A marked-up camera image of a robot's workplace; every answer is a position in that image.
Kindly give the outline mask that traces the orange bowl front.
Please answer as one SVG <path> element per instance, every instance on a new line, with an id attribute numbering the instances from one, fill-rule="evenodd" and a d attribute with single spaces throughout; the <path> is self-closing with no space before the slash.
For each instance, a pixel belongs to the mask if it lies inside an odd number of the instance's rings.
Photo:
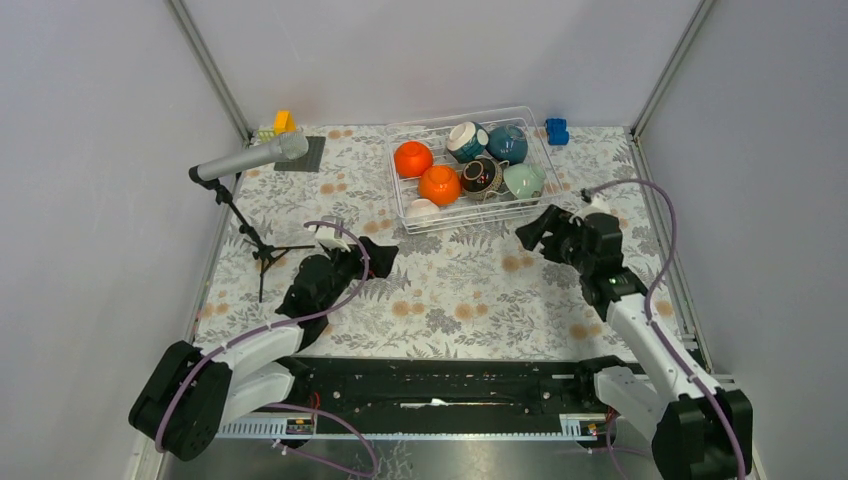
<path id="1" fill-rule="evenodd" d="M 462 193 L 459 175 L 449 166 L 433 165 L 420 176 L 418 193 L 437 206 L 450 205 Z"/>

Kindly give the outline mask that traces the small white patterned bowl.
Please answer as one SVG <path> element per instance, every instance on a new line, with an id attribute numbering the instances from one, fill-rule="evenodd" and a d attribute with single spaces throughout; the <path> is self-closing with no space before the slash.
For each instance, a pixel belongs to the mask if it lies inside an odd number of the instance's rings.
<path id="1" fill-rule="evenodd" d="M 441 213 L 438 205 L 426 198 L 413 200 L 405 210 L 405 218 L 413 222 L 436 220 Z"/>

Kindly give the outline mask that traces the floral table mat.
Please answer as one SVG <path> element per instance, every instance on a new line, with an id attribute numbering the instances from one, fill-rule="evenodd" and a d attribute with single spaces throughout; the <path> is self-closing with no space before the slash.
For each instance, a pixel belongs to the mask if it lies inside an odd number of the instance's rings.
<path id="1" fill-rule="evenodd" d="M 290 252 L 271 269 L 231 227 L 199 312 L 195 342 L 213 347 L 276 319 L 298 264 L 313 251 L 304 223 L 341 217 L 399 249 L 391 274 L 334 312 L 313 356 L 577 361 L 615 355 L 623 339 L 582 298 L 574 270 L 524 250 L 512 221 L 409 234 L 396 210 L 383 131 L 322 126 L 316 173 L 271 166 L 241 178 L 236 203 L 263 240 Z"/>

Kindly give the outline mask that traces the yellow toy block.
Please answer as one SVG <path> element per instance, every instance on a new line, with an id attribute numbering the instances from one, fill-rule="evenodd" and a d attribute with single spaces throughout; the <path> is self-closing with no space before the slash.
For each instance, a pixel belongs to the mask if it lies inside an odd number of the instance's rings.
<path id="1" fill-rule="evenodd" d="M 291 112 L 288 110 L 277 111 L 272 124 L 272 130 L 274 135 L 295 132 L 297 130 L 297 124 Z"/>

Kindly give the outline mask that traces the black microphone tripod stand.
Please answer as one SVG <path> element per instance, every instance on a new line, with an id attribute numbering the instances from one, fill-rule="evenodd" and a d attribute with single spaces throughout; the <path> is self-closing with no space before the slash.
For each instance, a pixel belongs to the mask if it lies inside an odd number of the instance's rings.
<path id="1" fill-rule="evenodd" d="M 246 217 L 238 209 L 232 192 L 219 180 L 199 180 L 192 177 L 192 181 L 206 190 L 213 191 L 215 193 L 215 202 L 218 205 L 226 205 L 231 210 L 239 222 L 239 232 L 245 235 L 248 238 L 247 242 L 254 247 L 252 256 L 260 264 L 258 301 L 262 303 L 264 300 L 266 273 L 289 252 L 312 249 L 312 246 L 288 245 L 277 247 L 265 243 L 260 237 L 258 231 L 248 222 Z"/>

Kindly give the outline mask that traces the light green toy block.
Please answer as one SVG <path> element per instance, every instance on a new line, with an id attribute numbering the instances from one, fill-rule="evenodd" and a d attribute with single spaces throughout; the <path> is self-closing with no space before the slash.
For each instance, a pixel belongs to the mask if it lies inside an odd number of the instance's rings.
<path id="1" fill-rule="evenodd" d="M 274 138 L 276 133 L 273 129 L 258 129 L 256 136 L 260 143 L 266 143 Z"/>

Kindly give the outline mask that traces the blue toy block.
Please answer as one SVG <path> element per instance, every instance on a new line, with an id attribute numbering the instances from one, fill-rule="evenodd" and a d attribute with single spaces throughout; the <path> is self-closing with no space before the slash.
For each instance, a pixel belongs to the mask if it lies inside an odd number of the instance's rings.
<path id="1" fill-rule="evenodd" d="M 545 132 L 547 143 L 551 146 L 565 146 L 570 142 L 568 123 L 565 118 L 547 118 Z"/>

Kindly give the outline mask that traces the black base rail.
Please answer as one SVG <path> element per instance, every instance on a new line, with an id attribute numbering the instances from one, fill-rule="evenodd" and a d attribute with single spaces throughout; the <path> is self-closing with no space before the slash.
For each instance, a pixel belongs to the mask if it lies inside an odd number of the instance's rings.
<path id="1" fill-rule="evenodd" d="M 309 358 L 286 403 L 335 414 L 364 434 L 554 434 L 560 416 L 603 419 L 594 374 L 624 361 Z"/>

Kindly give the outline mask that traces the pale green bowl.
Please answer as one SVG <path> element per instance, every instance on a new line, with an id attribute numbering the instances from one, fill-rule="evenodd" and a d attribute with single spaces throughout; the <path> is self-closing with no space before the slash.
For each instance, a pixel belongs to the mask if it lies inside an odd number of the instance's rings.
<path id="1" fill-rule="evenodd" d="M 518 200 L 539 198 L 546 179 L 544 169 L 532 163 L 512 165 L 503 172 L 507 190 Z"/>

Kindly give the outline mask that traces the black patterned bowl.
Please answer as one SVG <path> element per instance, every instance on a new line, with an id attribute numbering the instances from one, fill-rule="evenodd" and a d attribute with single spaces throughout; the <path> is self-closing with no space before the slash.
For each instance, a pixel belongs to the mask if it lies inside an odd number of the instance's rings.
<path id="1" fill-rule="evenodd" d="M 500 194 L 504 166 L 488 157 L 477 157 L 467 163 L 459 175 L 464 195 L 474 201 L 485 201 Z"/>

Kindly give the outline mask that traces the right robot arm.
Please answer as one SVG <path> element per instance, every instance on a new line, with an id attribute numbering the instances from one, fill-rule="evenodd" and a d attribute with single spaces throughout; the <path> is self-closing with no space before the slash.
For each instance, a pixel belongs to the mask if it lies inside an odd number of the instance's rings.
<path id="1" fill-rule="evenodd" d="M 740 390 L 711 376 L 651 314 L 649 290 L 624 263 L 618 219 L 598 208 L 549 206 L 517 228 L 522 246 L 579 275 L 584 300 L 626 343 L 649 378 L 611 358 L 573 386 L 575 402 L 605 405 L 650 442 L 665 479 L 743 479 L 752 471 L 753 408 Z"/>

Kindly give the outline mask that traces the orange bowl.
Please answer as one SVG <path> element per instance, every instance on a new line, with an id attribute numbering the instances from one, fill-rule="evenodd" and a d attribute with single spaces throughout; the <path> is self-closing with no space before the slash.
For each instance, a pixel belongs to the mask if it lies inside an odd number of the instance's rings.
<path id="1" fill-rule="evenodd" d="M 418 141 L 407 141 L 394 152 L 393 162 L 397 174 L 402 178 L 420 177 L 434 163 L 431 150 Z"/>
<path id="2" fill-rule="evenodd" d="M 450 205 L 462 193 L 459 175 L 449 166 L 433 165 L 420 176 L 418 193 L 437 206 Z"/>

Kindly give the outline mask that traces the orange bowl rear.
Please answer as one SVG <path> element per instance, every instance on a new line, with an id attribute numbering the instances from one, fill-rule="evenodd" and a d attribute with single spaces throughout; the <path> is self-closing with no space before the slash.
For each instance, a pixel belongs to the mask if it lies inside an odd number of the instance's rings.
<path id="1" fill-rule="evenodd" d="M 434 163 L 431 150 L 418 141 L 407 141 L 394 152 L 393 162 L 397 174 L 402 178 L 420 177 Z"/>

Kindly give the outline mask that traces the dark blue bowl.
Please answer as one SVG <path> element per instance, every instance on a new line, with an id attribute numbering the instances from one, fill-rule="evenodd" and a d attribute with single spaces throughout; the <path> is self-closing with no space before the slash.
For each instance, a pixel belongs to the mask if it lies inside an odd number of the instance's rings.
<path id="1" fill-rule="evenodd" d="M 524 131 L 515 124 L 501 125 L 489 132 L 486 151 L 498 161 L 507 161 L 510 165 L 523 163 L 528 148 Z"/>

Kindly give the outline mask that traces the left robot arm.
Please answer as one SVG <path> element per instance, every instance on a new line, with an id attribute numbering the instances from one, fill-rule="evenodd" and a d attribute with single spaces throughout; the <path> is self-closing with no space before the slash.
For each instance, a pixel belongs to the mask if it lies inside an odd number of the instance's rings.
<path id="1" fill-rule="evenodd" d="M 183 461 L 196 458 L 218 429 L 269 403 L 296 411 L 309 401 L 307 380 L 280 359 L 314 343 L 350 284 L 386 278 L 399 253 L 362 236 L 343 249 L 327 248 L 301 261 L 283 303 L 281 326 L 201 350 L 186 341 L 170 345 L 128 414 L 129 424 Z"/>

